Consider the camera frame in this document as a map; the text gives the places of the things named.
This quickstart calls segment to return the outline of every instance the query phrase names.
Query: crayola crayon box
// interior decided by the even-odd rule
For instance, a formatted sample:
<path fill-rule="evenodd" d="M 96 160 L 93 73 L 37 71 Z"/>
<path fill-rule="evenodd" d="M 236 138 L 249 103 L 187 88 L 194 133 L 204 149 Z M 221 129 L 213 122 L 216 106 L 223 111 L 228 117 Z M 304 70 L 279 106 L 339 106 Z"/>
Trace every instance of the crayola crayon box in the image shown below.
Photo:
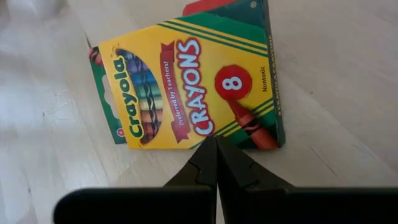
<path fill-rule="evenodd" d="M 266 0 L 170 19 L 99 51 L 130 148 L 190 149 L 211 134 L 256 148 L 259 127 L 284 144 Z"/>

